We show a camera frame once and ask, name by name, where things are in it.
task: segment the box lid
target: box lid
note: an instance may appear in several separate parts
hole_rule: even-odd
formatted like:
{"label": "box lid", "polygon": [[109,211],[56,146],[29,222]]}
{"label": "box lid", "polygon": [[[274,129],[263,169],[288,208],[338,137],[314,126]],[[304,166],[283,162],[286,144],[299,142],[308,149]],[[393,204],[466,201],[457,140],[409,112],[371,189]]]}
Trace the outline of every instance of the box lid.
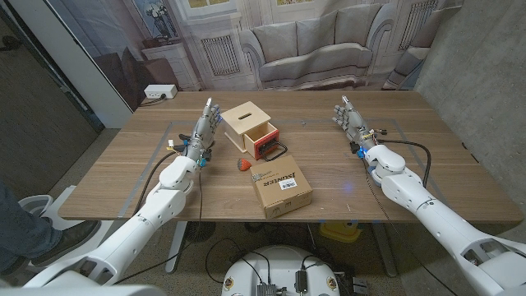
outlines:
{"label": "box lid", "polygon": [[221,113],[221,117],[238,135],[270,120],[270,116],[251,101]]}

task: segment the robotic arm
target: robotic arm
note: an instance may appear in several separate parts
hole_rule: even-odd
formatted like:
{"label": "robotic arm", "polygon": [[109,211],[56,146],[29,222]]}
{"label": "robotic arm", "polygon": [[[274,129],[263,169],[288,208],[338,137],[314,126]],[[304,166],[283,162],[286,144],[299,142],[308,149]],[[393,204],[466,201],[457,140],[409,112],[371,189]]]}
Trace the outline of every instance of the robotic arm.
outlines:
{"label": "robotic arm", "polygon": [[526,294],[526,245],[475,229],[437,200],[405,167],[402,156],[378,145],[374,131],[345,96],[342,101],[345,106],[335,106],[333,120],[346,131],[358,157],[369,164],[369,172],[385,196],[422,222],[480,295]]}
{"label": "robotic arm", "polygon": [[95,250],[49,266],[24,287],[111,285],[121,279],[155,230],[184,208],[191,177],[205,166],[221,119],[219,106],[208,99],[182,155],[161,172],[142,208]]}

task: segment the wooden box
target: wooden box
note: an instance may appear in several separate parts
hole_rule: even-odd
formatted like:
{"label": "wooden box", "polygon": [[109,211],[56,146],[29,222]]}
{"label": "wooden box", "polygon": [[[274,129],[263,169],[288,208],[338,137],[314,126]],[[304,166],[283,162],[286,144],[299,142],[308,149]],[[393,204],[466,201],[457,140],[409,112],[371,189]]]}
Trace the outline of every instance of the wooden box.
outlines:
{"label": "wooden box", "polygon": [[262,155],[258,147],[279,139],[279,131],[269,123],[270,116],[254,103],[246,102],[221,114],[225,123],[224,135],[242,152],[248,151],[256,160]]}

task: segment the wooden table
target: wooden table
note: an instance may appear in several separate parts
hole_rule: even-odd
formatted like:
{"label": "wooden table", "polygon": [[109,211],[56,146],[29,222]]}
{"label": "wooden table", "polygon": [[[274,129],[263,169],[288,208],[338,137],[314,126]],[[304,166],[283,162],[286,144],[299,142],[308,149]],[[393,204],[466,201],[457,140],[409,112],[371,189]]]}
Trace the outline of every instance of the wooden table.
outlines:
{"label": "wooden table", "polygon": [[[516,223],[523,219],[486,170],[465,150],[457,136],[436,115],[420,94],[412,91],[294,91],[294,92],[180,92],[175,99],[140,108],[100,156],[61,207],[67,219],[114,220],[129,218],[150,169],[166,153],[168,139],[177,143],[188,134],[212,97],[223,111],[251,100],[267,112],[313,188],[312,203],[280,216],[281,221],[386,221],[366,182],[363,163],[349,150],[341,127],[332,122],[333,107],[347,95],[371,128],[385,128],[383,139],[415,141],[432,154],[428,189],[466,220],[481,223]],[[219,126],[212,160],[202,170],[203,220],[262,221],[249,172],[237,169],[247,158]],[[421,176],[426,155],[417,147],[388,144],[407,166]],[[162,164],[150,188],[158,182]],[[177,220],[199,218],[196,185]],[[375,187],[394,222],[416,221],[408,211],[388,200]]]}

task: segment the power strip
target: power strip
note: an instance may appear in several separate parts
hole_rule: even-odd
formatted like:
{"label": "power strip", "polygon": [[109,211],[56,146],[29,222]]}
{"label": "power strip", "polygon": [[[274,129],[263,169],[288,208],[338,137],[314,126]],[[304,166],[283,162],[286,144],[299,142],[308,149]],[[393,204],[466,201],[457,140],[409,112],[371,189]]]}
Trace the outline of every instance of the power strip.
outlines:
{"label": "power strip", "polygon": [[166,99],[173,99],[177,92],[175,85],[149,85],[145,88],[147,99],[159,99],[161,95],[166,95]]}

